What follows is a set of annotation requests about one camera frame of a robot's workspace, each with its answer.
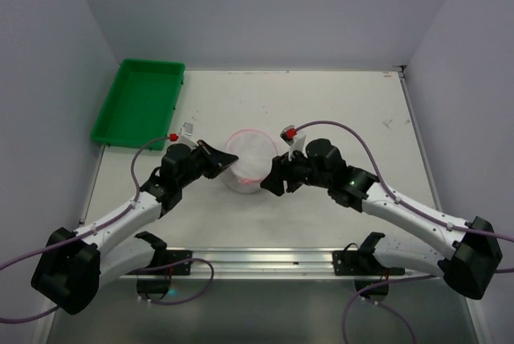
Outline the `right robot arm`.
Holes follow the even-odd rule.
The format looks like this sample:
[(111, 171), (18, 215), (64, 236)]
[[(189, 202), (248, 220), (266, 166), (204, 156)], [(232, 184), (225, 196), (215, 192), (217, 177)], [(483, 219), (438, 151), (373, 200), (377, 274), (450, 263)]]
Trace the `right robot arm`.
[(333, 259), (356, 275), (381, 275), (387, 270), (410, 269), (439, 277), (462, 296), (483, 298), (503, 253), (492, 225), (480, 217), (472, 222), (429, 209), (424, 219), (387, 192), (367, 170), (348, 165), (327, 139), (308, 143), (273, 158), (271, 172), (260, 186), (274, 195), (293, 193), (302, 186), (325, 189), (337, 204), (392, 223), (414, 236), (401, 241), (372, 232), (357, 251), (333, 253)]

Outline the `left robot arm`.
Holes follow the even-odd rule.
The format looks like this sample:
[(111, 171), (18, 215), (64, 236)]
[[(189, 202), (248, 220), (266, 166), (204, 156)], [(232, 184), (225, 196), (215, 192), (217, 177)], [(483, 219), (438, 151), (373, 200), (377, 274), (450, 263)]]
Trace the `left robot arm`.
[(217, 178), (237, 161), (204, 141), (170, 145), (148, 180), (136, 186), (133, 199), (85, 227), (61, 227), (51, 234), (32, 287), (74, 315), (101, 287), (125, 274), (166, 272), (166, 242), (142, 228), (174, 209), (189, 184)]

